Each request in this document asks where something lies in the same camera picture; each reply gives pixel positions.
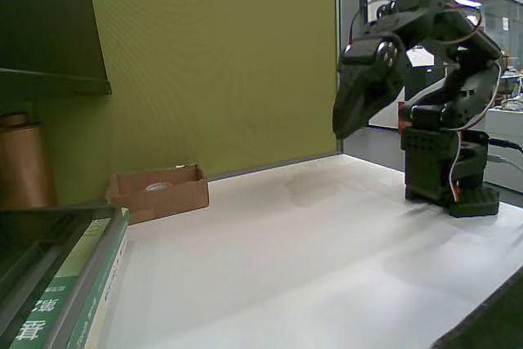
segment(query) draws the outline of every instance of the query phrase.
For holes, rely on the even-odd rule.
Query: metal canister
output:
[[[0,208],[52,206],[56,192],[41,126],[27,116],[0,118]]]

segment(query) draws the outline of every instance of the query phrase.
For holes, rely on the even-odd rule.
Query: green book spine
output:
[[[74,326],[73,332],[71,333],[69,341],[67,342],[67,349],[82,349],[85,345],[85,342],[87,341],[87,335],[89,334],[98,303],[100,302],[100,299],[103,295],[105,283],[109,278],[114,259],[118,255],[120,245],[123,242],[123,238],[127,232],[127,225],[129,223],[128,210],[124,212],[123,218],[124,224],[118,233],[117,240],[114,241],[113,247],[107,253],[104,263],[100,269],[100,273],[96,277],[96,280],[92,285],[89,294],[87,295],[82,311],[78,316],[76,325]]]
[[[101,332],[104,327],[105,314],[107,313],[107,309],[109,307],[111,292],[113,291],[113,288],[116,285],[115,281],[118,275],[118,270],[120,268],[120,265],[122,264],[123,254],[125,253],[125,248],[127,246],[126,237],[123,238],[122,245],[120,245],[120,250],[118,251],[118,255],[116,256],[116,259],[114,259],[109,279],[105,283],[104,292],[102,294],[100,302],[98,303],[98,308],[96,309],[95,316],[92,320],[91,329],[89,330],[89,334],[87,335],[87,341],[85,343],[84,349],[98,348],[98,341],[100,339]]]
[[[11,344],[11,349],[39,349],[43,346],[63,304],[76,284],[80,271],[109,221],[109,218],[96,220],[89,225],[43,295],[34,304],[28,319]]]

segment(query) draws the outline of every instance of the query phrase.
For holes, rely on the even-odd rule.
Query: olive green partition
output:
[[[37,105],[63,204],[113,172],[336,151],[335,0],[93,2],[113,95]]]

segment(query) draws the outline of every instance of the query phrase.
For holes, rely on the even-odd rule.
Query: robotic arm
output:
[[[441,86],[405,103],[400,116],[412,123],[402,136],[407,197],[430,199],[461,217],[497,212],[498,197],[482,186],[488,136],[466,130],[490,107],[503,67],[498,45],[460,7],[454,0],[379,7],[378,18],[340,55],[333,131],[338,139],[350,136],[396,99],[412,67],[407,51],[416,45],[458,64]],[[488,206],[469,203],[468,191]]]

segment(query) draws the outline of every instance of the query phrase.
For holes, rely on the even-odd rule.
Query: gray floor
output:
[[[343,143],[345,154],[378,163],[397,171],[405,171],[405,153],[400,149],[400,134],[382,128],[361,128]],[[523,195],[492,185],[499,190],[506,204],[523,208]]]

